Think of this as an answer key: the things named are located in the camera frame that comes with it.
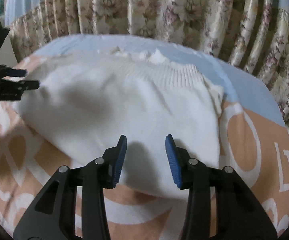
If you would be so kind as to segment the white knit sweater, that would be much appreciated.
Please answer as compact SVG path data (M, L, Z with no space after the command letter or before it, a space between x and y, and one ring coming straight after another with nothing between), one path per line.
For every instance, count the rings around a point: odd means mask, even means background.
M29 75L40 82L13 109L81 165L127 137L120 183L166 198L173 184L166 136L209 167L219 166L218 119L224 90L195 65L153 53L75 51L46 59Z

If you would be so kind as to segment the orange white patterned blanket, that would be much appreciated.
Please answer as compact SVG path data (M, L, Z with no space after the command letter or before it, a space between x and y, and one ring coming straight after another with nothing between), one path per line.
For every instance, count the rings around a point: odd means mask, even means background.
M30 74L50 57L54 56L31 56L19 66ZM276 231L282 233L289 225L287 129L244 108L240 102L225 100L224 96L225 92L218 119L217 168L233 167L255 194ZM84 166L27 125L13 104L0 102L0 225L8 233L14 232L34 197L58 167ZM111 238L179 239L188 191L176 189L185 197L153 196L120 182L115 189L105 190Z

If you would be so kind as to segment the light blue bed sheet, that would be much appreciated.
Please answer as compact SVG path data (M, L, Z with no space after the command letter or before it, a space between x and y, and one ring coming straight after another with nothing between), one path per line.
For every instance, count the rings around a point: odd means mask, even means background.
M83 51L108 51L115 47L127 52L159 50L172 62L195 65L216 85L224 87L225 100L240 104L262 117L284 126L279 106L262 81L220 59L175 43L131 35L76 34L56 38L36 50L34 56L56 56Z

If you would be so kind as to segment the floral beige curtain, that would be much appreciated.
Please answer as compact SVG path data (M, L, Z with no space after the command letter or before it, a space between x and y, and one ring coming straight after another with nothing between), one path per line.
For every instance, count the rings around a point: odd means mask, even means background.
M18 61L73 34L181 44L262 80L289 133L289 0L0 0Z

